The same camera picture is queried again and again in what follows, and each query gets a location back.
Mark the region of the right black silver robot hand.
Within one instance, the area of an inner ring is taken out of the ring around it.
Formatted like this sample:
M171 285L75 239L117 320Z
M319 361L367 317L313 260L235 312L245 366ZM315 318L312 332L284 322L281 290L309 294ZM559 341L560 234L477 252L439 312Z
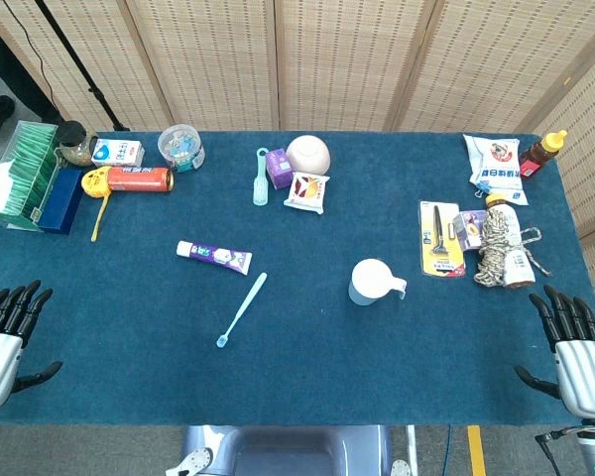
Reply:
M595 426L595 315L580 297L569 297L550 285L547 299L530 295L552 354L556 381L535 377L525 367L514 371L533 390L561 401L586 425Z

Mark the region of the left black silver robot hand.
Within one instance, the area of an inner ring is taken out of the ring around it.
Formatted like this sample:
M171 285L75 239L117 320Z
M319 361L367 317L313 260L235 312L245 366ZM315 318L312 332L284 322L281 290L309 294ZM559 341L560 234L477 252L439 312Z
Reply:
M34 280L27 286L0 291L0 408L11 395L41 385L61 368L55 361L41 372L20 376L22 354L29 344L45 303L53 295L51 289L41 290Z

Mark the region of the purple white toothpaste tube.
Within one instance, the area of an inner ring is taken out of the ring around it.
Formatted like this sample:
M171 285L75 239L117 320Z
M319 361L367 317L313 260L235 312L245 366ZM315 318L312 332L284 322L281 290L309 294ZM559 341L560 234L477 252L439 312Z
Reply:
M178 242L176 253L180 257L230 269L244 276L248 275L252 260L250 252L187 241Z

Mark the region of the white cup with handle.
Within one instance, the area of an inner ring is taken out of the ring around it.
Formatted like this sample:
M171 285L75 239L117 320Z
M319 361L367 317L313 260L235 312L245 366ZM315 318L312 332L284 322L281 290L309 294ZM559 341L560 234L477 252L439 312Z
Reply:
M404 299L407 281L397 278L381 260L369 258L358 262L352 270L348 295L357 305L367 306L383 298L390 291L397 292Z

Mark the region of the light blue toothbrush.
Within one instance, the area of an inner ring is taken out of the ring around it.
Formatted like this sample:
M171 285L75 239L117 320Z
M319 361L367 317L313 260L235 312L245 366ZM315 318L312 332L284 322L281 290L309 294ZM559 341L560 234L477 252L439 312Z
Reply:
M251 289L248 291L247 295L245 296L244 300L242 301L241 305L239 306L234 318L232 319L232 322L230 323L229 327L227 328L227 330L221 334L217 341L216 341L216 346L218 348L224 348L225 345L227 344L228 340L229 340L229 336L230 333L232 332L232 330L234 329L234 327L237 325L238 321L240 320L240 318L243 316L243 314L245 313L245 311L247 310L247 308L249 307L249 305L251 304L251 302L254 300L255 296L257 295L257 293L259 292L259 290L262 288L262 286L264 285L266 279L268 278L268 275L263 272L259 275L259 277L256 279L255 283L253 284L253 286L251 287Z

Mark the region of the drink bottle with orange cap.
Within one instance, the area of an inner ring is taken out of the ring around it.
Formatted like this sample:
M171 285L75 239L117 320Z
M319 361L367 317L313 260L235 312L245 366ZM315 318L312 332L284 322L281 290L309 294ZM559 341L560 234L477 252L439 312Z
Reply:
M505 288L526 287L535 282L527 252L522 245L522 234L515 209L500 193L486 198L487 217L484 222L486 252L502 258L500 278Z

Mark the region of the yellow floor tape strip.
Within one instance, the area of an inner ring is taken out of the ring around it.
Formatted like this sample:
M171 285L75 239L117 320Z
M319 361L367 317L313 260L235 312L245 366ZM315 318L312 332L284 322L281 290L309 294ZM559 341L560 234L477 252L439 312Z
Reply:
M467 437L472 476L487 476L480 426L468 425Z

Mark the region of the dark blue box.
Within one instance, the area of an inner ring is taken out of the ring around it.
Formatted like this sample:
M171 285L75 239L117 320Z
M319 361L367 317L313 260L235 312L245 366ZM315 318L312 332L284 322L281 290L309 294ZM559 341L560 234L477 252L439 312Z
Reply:
M83 196L81 178L83 171L62 168L56 177L44 212L38 222L46 233L67 235L72 226L78 205Z

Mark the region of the small purple white box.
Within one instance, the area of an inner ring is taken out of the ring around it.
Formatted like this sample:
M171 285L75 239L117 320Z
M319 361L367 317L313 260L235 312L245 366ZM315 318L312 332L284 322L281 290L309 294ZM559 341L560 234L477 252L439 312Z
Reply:
M454 232L463 252L481 248L486 217L486 210L466 210L460 211L452 219Z

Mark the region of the clear box of green sachets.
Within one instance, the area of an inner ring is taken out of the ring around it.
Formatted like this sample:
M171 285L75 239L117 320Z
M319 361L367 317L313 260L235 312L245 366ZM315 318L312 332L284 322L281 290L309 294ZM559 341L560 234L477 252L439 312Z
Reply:
M54 124L19 121L0 161L0 223L39 232L59 171Z

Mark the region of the razor in yellow blister pack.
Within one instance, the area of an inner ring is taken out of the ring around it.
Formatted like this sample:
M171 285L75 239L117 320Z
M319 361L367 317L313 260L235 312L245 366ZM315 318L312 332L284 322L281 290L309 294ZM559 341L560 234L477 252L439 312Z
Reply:
M459 212L457 203L419 203L421 270L425 275L437 278L465 276L463 251L452 223Z

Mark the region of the honey bottle with yellow cap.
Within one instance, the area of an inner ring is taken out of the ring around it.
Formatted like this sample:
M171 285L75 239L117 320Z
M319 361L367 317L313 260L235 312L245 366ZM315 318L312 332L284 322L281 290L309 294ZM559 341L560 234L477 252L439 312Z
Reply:
M519 157L521 176L525 179L531 177L549 160L555 158L564 146L566 136L566 130L550 132L538 142L531 144Z

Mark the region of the orange cylindrical can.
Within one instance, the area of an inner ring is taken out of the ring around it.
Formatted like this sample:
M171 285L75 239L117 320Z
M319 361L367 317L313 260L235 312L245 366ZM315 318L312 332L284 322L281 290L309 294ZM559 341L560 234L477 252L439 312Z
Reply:
M174 175L168 168L112 167L107 172L111 190L169 192L174 188Z

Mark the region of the white bag with blue print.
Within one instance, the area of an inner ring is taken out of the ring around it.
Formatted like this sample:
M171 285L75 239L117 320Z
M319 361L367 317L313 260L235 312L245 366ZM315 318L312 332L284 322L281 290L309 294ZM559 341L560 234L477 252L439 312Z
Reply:
M469 181L486 181L490 193L502 194L506 201L527 206L528 199L523 189L517 138L488 139L463 135L471 167Z

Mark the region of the glass jar with black lid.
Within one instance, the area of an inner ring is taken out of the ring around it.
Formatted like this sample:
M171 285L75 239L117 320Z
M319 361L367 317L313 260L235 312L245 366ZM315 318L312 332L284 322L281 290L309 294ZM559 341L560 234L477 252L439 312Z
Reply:
M61 157L78 167L90 167L92 154L99 137L88 132L78 121L63 121L56 129Z

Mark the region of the white blue milk carton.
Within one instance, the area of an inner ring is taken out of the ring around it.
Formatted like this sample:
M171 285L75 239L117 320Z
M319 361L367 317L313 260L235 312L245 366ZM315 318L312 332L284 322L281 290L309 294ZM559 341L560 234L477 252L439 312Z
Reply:
M140 167L144 153L140 141L99 138L91 161L96 167Z

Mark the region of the blue felt table cover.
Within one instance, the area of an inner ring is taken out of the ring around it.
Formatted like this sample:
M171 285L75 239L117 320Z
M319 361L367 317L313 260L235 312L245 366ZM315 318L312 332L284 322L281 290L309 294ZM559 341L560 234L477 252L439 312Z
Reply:
M67 235L0 228L0 290L39 280L45 305L20 370L61 361L12 396L0 421L119 424L571 424L528 388L553 380L530 290L421 270L421 201L483 206L458 133L326 132L321 215L272 190L252 202L256 153L290 132L201 133L204 164L169 193L80 202ZM180 257L179 241L250 252L247 276ZM407 281L355 304L355 265ZM256 279L268 277L230 333Z

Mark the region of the clear round tub of clips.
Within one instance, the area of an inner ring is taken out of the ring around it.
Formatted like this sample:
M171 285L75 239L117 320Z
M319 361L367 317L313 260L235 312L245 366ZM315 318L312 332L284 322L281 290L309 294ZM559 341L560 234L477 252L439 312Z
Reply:
M158 148L168 167L176 173L195 171L205 160L205 151L196 129L176 124L162 132Z

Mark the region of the blue grey robot torso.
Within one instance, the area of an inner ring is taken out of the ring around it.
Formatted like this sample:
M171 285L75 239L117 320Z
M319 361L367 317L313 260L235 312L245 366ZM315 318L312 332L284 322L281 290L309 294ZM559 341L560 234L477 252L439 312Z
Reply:
M416 441L405 460L381 424L192 425L165 476L418 476Z

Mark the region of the black tripod stand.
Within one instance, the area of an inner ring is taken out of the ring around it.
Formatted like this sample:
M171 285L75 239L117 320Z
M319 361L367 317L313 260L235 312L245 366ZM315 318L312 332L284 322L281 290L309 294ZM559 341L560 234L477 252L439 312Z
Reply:
M95 99L99 102L101 107L103 108L104 112L107 114L108 118L110 119L113 130L118 132L129 131L129 128L125 127L122 122L118 119L117 115L112 110L110 104L105 98L104 93L101 89L96 85L95 81L91 77L90 73L88 72L87 68L81 61L80 57L78 56L77 52L75 51L74 47L71 45L70 41L68 40L67 36L63 32L60 27L60 24L53 16L51 10L46 5L44 0L34 0L35 4L37 5L38 9L45 17L51 28L53 29L54 33L58 37L60 43L68 53L69 57L77 67L80 74L83 76L84 80L88 85L88 91L93 94Z

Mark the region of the mint green brush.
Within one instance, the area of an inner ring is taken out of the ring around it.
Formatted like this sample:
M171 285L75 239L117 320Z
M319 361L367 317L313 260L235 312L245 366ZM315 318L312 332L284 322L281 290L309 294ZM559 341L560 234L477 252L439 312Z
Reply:
M256 206L264 206L268 202L267 153L268 150L266 148L259 148L257 150L257 174L253 182L253 204Z

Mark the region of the white red snack packet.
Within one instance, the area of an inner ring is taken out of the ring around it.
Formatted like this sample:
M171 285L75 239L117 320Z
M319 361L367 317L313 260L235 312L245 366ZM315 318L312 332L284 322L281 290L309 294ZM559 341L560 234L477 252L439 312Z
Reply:
M328 181L328 176L294 172L289 196L284 205L321 215Z

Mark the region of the purple drink carton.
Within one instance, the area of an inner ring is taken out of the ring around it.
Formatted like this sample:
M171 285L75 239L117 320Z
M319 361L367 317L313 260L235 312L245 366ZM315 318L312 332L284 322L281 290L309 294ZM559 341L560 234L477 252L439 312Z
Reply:
M266 169L275 190L290 187L294 170L284 149L268 151L265 154Z

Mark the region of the beige upturned bowl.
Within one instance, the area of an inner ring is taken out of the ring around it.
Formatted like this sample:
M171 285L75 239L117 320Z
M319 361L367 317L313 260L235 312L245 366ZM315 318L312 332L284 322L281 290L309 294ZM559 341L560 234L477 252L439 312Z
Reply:
M287 148L287 156L295 172L323 176L330 167L326 144L313 135L294 138Z

